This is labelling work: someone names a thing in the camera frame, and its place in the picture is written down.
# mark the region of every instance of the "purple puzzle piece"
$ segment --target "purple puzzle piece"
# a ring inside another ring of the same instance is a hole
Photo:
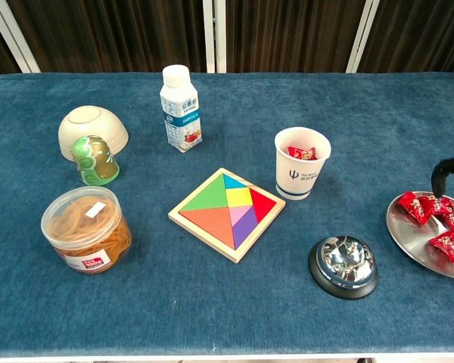
[[[252,206],[241,219],[235,223],[234,228],[234,247],[237,249],[246,237],[255,229],[257,226],[257,218],[254,207]]]

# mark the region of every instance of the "tangram puzzle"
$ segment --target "tangram puzzle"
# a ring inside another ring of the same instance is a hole
[[[282,199],[221,168],[168,216],[237,263],[284,206]]]

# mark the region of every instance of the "paper cup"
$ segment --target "paper cup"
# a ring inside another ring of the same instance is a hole
[[[306,198],[326,159],[331,155],[330,141],[319,132],[305,127],[291,127],[280,131],[274,139],[276,148],[275,182],[278,193],[284,198]],[[290,157],[288,146],[309,150],[316,148],[317,160],[299,160]]]

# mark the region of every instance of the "silver tray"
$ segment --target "silver tray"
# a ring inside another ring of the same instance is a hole
[[[428,191],[414,191],[417,197],[431,195]],[[428,240],[448,231],[446,226],[436,217],[431,217],[426,225],[418,225],[412,217],[396,202],[396,197],[387,209],[387,227],[396,244],[421,265],[439,274],[454,278],[454,263],[447,256],[436,250]]]

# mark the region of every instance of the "green figurine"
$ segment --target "green figurine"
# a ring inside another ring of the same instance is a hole
[[[106,141],[99,136],[83,136],[72,149],[77,169],[86,185],[105,185],[120,173],[120,167]]]

